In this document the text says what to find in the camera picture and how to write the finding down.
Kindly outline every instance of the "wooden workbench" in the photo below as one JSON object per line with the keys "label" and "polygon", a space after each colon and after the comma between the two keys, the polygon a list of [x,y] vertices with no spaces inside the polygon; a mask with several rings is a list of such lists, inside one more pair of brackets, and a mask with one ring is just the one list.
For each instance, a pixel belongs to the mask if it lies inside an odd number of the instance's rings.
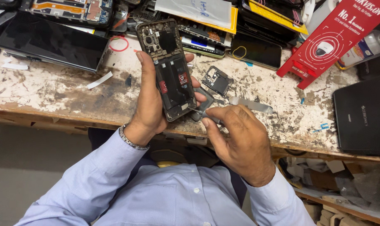
{"label": "wooden workbench", "polygon": [[[115,129],[132,117],[141,86],[141,65],[135,50],[136,38],[128,37],[129,48],[108,52],[98,74],[60,65],[27,62],[28,70],[2,68],[0,56],[0,122],[85,133],[87,127]],[[282,63],[290,56],[283,51]],[[305,90],[300,79],[288,74],[280,78],[274,70],[238,61],[229,56],[215,59],[196,56],[190,72],[198,80],[212,65],[234,79],[226,97],[214,93],[213,107],[227,106],[229,96],[254,100],[273,107],[269,115],[254,111],[267,127],[272,146],[351,157],[338,149],[333,110],[333,91],[358,82],[354,68],[327,70]],[[112,71],[113,77],[88,90],[86,85]],[[167,132],[206,137],[202,123],[184,116],[172,122]],[[379,160],[373,157],[357,157]]]}

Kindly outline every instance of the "hand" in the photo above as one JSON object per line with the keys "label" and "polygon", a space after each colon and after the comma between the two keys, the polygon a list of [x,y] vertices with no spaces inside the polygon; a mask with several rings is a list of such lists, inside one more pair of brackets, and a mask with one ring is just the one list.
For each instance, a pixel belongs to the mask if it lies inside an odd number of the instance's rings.
{"label": "hand", "polygon": [[275,164],[267,129],[244,105],[214,107],[206,111],[209,116],[223,120],[229,131],[226,141],[218,126],[203,118],[208,136],[218,157],[230,169],[242,176],[253,187],[268,184],[275,175]]}
{"label": "hand", "polygon": [[[151,57],[143,52],[136,53],[141,62],[141,90],[137,100],[137,111],[130,124],[124,129],[124,135],[129,141],[139,146],[146,146],[153,136],[161,133],[167,127],[167,120],[162,111],[162,98],[156,87],[156,73]],[[194,54],[186,54],[187,63],[194,59]],[[191,76],[194,88],[201,84]],[[207,98],[195,92],[197,106]]]}

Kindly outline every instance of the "shirt cuff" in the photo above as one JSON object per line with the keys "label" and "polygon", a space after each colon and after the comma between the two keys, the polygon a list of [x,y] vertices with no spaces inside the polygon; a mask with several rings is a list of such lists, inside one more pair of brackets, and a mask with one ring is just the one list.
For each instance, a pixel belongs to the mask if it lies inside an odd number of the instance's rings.
{"label": "shirt cuff", "polygon": [[126,167],[134,167],[147,150],[137,150],[128,145],[118,129],[94,151],[92,159],[99,170],[116,174],[126,170]]}
{"label": "shirt cuff", "polygon": [[243,182],[250,192],[252,201],[258,202],[259,206],[271,211],[278,211],[287,206],[290,185],[278,168],[272,181],[263,187],[253,187],[244,180]]}

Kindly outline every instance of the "shirt sleeve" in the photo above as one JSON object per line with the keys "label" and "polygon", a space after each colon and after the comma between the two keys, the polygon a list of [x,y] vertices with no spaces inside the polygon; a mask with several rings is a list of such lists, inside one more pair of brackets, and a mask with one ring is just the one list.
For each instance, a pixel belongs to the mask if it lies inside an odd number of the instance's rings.
{"label": "shirt sleeve", "polygon": [[278,168],[272,181],[263,187],[243,182],[250,192],[251,211],[259,226],[315,226],[303,202]]}
{"label": "shirt sleeve", "polygon": [[117,130],[107,142],[66,170],[63,177],[34,202],[16,226],[88,226],[109,206],[117,188],[147,150],[136,150]]}

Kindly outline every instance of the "white bottle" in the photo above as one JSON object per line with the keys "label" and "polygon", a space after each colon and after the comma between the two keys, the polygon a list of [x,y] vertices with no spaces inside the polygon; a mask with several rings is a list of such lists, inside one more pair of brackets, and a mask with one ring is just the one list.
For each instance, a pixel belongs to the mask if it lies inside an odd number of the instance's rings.
{"label": "white bottle", "polygon": [[341,69],[348,69],[356,64],[380,56],[380,31],[373,30],[346,54],[336,64]]}

